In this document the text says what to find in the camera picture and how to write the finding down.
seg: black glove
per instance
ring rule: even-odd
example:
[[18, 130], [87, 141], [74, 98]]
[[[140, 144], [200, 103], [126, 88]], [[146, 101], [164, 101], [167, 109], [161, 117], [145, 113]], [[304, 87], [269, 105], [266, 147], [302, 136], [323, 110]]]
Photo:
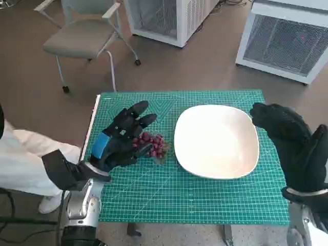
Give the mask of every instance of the black glove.
[[123, 109], [113, 122], [104, 129], [95, 141], [90, 163], [80, 161], [77, 165], [68, 162], [60, 150], [42, 157], [50, 180], [61, 190], [82, 190], [88, 179], [109, 182], [108, 172], [116, 166], [135, 164], [137, 158], [148, 153], [151, 143], [134, 148], [133, 139], [156, 119], [156, 114], [139, 118], [148, 107], [141, 101], [129, 109]]
[[328, 188], [324, 183], [328, 159], [328, 130], [320, 125], [314, 134], [302, 117], [277, 104], [255, 103], [253, 124], [266, 130], [274, 143], [287, 186], [299, 192]]
[[151, 143], [145, 143], [138, 148], [132, 146], [133, 139], [139, 137], [143, 129], [156, 120], [156, 114], [139, 118], [147, 107], [148, 102], [141, 101], [129, 109], [123, 109], [100, 133], [90, 157], [93, 166], [109, 172], [116, 166], [135, 164], [138, 157], [150, 151]]

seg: white shoe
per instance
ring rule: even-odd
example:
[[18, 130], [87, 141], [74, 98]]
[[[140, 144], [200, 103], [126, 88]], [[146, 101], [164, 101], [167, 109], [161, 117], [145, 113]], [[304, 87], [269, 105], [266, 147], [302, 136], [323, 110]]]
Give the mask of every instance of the white shoe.
[[[64, 199], [67, 197], [68, 194], [70, 194], [70, 192], [66, 191]], [[60, 205], [60, 202], [62, 200], [61, 196], [62, 192], [60, 192], [56, 196], [45, 196], [39, 204], [39, 213], [49, 214], [55, 211]]]

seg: black cable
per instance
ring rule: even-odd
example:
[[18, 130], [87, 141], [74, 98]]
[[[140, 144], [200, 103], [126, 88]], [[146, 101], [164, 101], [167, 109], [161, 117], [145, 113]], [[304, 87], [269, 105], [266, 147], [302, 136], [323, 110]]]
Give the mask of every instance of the black cable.
[[30, 237], [33, 237], [37, 234], [40, 234], [40, 233], [46, 233], [46, 232], [54, 232], [55, 230], [54, 229], [51, 229], [51, 230], [44, 230], [44, 231], [39, 231], [39, 232], [34, 232], [34, 233], [31, 233], [30, 235], [28, 235], [26, 238], [24, 238], [23, 240], [21, 241], [11, 241], [11, 240], [8, 240], [8, 239], [4, 239], [4, 238], [0, 238], [0, 241], [2, 242], [6, 242], [6, 243], [15, 243], [15, 244], [19, 244], [19, 243], [24, 243], [26, 242]]
[[[0, 188], [0, 194], [5, 194], [8, 196], [9, 200], [10, 200], [10, 206], [11, 206], [11, 218], [15, 217], [15, 213], [16, 213], [16, 207], [15, 207], [15, 202], [14, 199], [12, 198], [12, 195], [9, 191]], [[7, 222], [5, 222], [1, 227], [0, 227], [0, 234], [1, 232], [6, 228], [6, 226], [8, 225]]]
[[62, 219], [61, 214], [63, 213], [65, 193], [66, 193], [66, 191], [63, 191], [63, 193], [61, 194], [62, 197], [61, 197], [61, 201], [60, 201], [58, 220], [57, 220], [57, 226], [56, 226], [56, 246], [60, 246], [60, 239], [59, 239], [60, 221]]
[[227, 0], [227, 4], [228, 4], [228, 5], [232, 5], [232, 6], [234, 6], [234, 5], [245, 6], [245, 5], [247, 4], [247, 2], [244, 2], [244, 3], [243, 3], [243, 1], [244, 1], [244, 0], [237, 0], [237, 1]]
[[[0, 238], [0, 241], [6, 242], [6, 243], [15, 243], [15, 244], [19, 244], [19, 243], [24, 243], [26, 242], [30, 237], [33, 237], [37, 234], [40, 233], [46, 233], [46, 232], [56, 232], [56, 245], [60, 246], [60, 242], [59, 242], [59, 233], [60, 231], [62, 231], [62, 229], [60, 229], [60, 221], [62, 219], [62, 213], [63, 213], [63, 207], [64, 207], [64, 199], [65, 199], [65, 192], [63, 191], [63, 193], [61, 194], [61, 201], [60, 201], [60, 207], [59, 207], [59, 214], [58, 214], [58, 222], [56, 225], [56, 229], [51, 229], [51, 230], [44, 230], [44, 231], [39, 231], [39, 232], [34, 232], [31, 233], [30, 235], [28, 235], [27, 237], [25, 237], [23, 240], [21, 241], [12, 241], [12, 240], [8, 240], [5, 238]], [[15, 202], [14, 199], [12, 198], [12, 195], [9, 191], [6, 191], [5, 189], [0, 188], [0, 194], [6, 194], [10, 200], [10, 204], [11, 204], [11, 217], [14, 218], [15, 217], [15, 212], [16, 212], [16, 207], [15, 207]], [[0, 227], [0, 233], [4, 230], [4, 228], [7, 226], [8, 223], [4, 223], [4, 225], [2, 227]]]

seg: white plate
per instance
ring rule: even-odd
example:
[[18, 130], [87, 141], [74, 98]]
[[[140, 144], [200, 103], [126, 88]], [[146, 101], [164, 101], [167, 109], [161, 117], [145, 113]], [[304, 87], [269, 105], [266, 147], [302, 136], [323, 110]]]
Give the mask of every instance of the white plate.
[[233, 179], [255, 169], [259, 142], [251, 118], [243, 111], [201, 105], [180, 115], [175, 127], [174, 150], [180, 165], [192, 174]]

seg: air conditioner unit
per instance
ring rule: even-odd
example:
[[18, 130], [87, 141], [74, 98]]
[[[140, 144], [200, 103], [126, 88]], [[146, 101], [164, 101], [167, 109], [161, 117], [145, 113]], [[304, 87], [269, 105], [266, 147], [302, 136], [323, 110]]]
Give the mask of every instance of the air conditioner unit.
[[124, 0], [132, 34], [184, 47], [219, 0]]
[[253, 2], [236, 64], [310, 84], [328, 62], [328, 1], [273, 1]]

